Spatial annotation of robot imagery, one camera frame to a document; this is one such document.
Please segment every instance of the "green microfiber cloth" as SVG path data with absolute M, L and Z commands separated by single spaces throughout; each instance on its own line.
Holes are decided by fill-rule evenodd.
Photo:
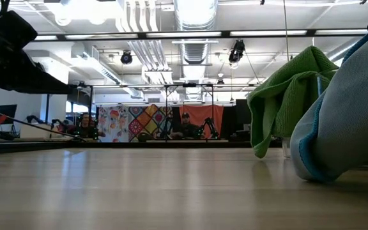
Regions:
M 310 46 L 248 95 L 251 144 L 257 157 L 265 156 L 272 135 L 291 137 L 319 96 L 318 77 L 324 90 L 338 68 L 321 50 Z

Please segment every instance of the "man with cap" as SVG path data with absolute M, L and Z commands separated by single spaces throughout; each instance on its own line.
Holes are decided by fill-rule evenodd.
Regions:
M 171 132 L 171 137 L 173 139 L 195 139 L 198 130 L 197 125 L 193 125 L 190 122 L 190 115 L 184 112 L 181 115 L 181 125 Z

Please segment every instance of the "wooden table surface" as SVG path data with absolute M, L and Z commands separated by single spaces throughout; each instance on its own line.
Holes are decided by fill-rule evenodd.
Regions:
M 368 229 L 368 171 L 307 183 L 281 149 L 2 154 L 0 229 Z

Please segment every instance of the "blue fabric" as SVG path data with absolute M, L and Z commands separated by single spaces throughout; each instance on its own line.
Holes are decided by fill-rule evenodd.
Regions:
M 349 49 L 342 63 L 344 63 L 348 58 L 350 58 L 350 56 L 354 54 L 366 42 L 368 42 L 368 34 L 366 34 L 360 41 L 358 41 L 352 48 Z M 324 94 L 321 95 L 321 97 L 317 101 L 318 104 L 315 110 L 312 130 L 299 142 L 299 154 L 300 154 L 300 158 L 302 159 L 304 166 L 309 171 L 309 173 L 314 177 L 315 180 L 320 181 L 320 182 L 331 182 L 331 181 L 336 180 L 337 176 L 336 177 L 328 176 L 325 173 L 323 173 L 323 171 L 316 166 L 314 159 L 311 157 L 312 156 L 312 153 L 311 153 L 312 143 L 318 137 L 319 112 L 322 106 L 323 97 L 324 97 Z

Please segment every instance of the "person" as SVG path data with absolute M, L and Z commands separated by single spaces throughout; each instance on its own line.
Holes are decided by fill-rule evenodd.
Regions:
M 172 139 L 197 139 L 197 125 L 193 125 L 190 122 L 190 115 L 184 112 L 181 115 L 181 124 L 177 129 L 171 132 L 170 137 Z
M 82 138 L 92 138 L 93 134 L 95 132 L 95 121 L 93 121 L 90 117 L 88 113 L 84 113 L 81 116 L 82 120 L 80 121 L 80 137 Z M 71 134 L 75 134 L 77 131 L 77 127 L 75 126 L 75 128 L 69 130 L 69 132 Z M 103 132 L 98 132 L 98 135 L 100 137 L 105 137 L 106 134 L 104 134 Z

